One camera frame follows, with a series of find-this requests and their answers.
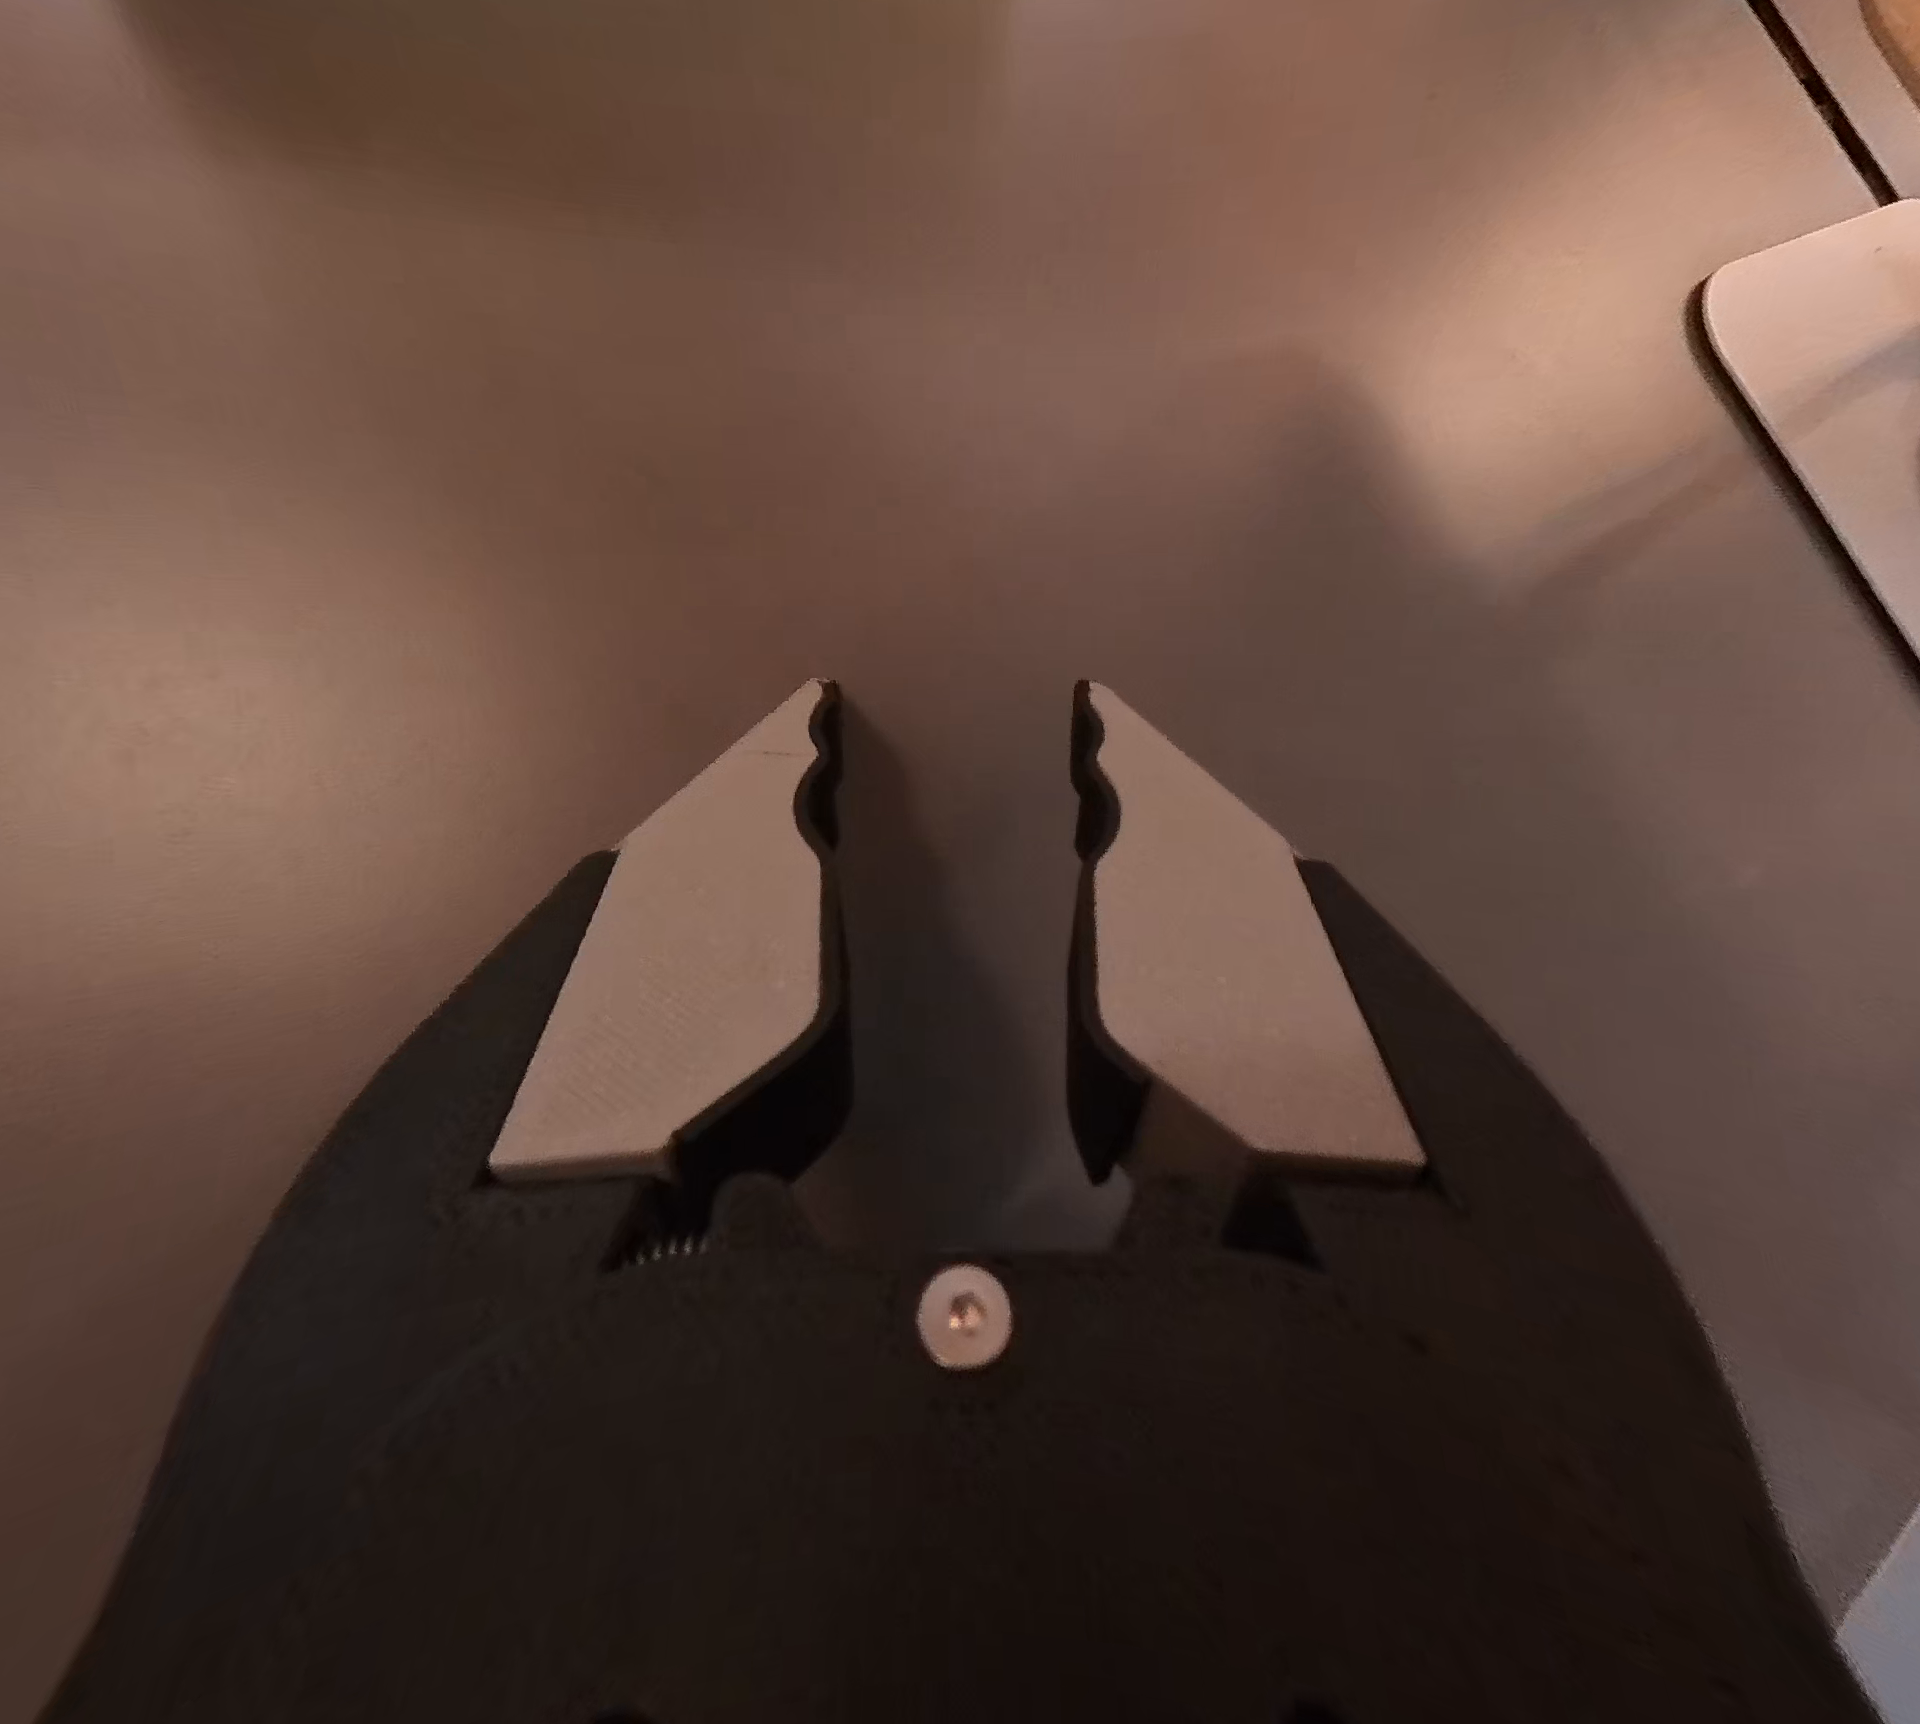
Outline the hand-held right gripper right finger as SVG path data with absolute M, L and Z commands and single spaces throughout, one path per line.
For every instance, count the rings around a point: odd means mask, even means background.
M 1289 839 L 1112 686 L 1071 689 L 1067 1131 L 1086 1177 L 1195 1190 L 1227 1237 L 1293 1184 L 1408 1188 L 1428 1147 Z

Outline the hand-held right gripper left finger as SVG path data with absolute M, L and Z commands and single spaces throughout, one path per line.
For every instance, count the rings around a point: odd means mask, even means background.
M 492 1139 L 498 1184 L 646 1184 L 701 1231 L 852 1112 L 841 693 L 809 678 L 617 841 Z

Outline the white monitor stand base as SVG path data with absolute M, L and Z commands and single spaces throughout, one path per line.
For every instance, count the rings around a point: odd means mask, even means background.
M 1916 660 L 1918 201 L 1726 261 L 1695 301 L 1717 375 Z

